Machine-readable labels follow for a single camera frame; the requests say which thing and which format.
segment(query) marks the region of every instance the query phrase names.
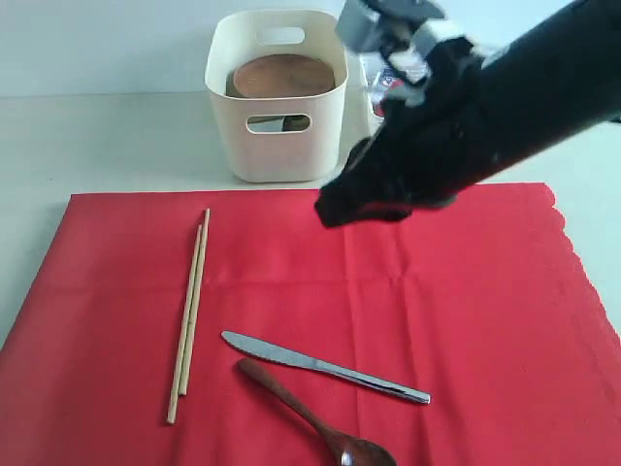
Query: white wall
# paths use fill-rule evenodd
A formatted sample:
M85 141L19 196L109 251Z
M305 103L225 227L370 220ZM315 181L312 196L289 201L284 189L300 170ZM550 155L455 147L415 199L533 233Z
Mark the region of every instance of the white wall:
M440 0L474 37L503 44L569 0ZM0 0L0 97L201 90L216 23L239 10L343 0Z

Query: basket handle hole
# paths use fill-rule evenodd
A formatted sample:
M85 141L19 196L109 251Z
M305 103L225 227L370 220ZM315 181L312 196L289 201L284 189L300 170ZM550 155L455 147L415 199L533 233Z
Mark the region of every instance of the basket handle hole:
M255 115L246 125L251 133L301 133L311 127L308 115Z
M301 27L269 27L256 34L256 41L262 46L288 46L302 44L306 34Z

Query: spoon handle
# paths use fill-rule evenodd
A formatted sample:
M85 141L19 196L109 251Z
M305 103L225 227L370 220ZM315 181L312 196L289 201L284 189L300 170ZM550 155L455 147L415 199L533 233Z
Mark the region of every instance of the spoon handle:
M315 416L300 400L298 400L289 390L277 381L266 369L254 360L246 357L238 361L237 366L240 370L271 391L282 403L287 405L298 415L303 417L316 431L325 435L332 431L321 419Z

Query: white plastic basket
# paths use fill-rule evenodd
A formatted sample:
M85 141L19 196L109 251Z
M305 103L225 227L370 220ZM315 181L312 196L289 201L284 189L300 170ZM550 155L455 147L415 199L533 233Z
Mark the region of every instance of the white plastic basket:
M205 84L233 173L248 182L301 182L330 173L339 158L347 64L334 29L336 19L308 10L242 12L216 27ZM266 31L300 28L297 44L266 44ZM244 99L226 95L227 82L248 61L275 53L297 53L328 63L335 88L311 97ZM306 115L304 131L263 133L248 127L251 117Z

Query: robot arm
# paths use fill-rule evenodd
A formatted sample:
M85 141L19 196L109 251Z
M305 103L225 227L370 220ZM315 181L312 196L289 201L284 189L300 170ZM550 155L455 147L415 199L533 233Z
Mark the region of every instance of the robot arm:
M315 208L328 227L440 208L621 115L619 0L575 0L489 57L427 0L347 0L337 33L354 52L378 52L406 85L388 94L382 126L321 188ZM390 60L412 47L430 70L416 83Z

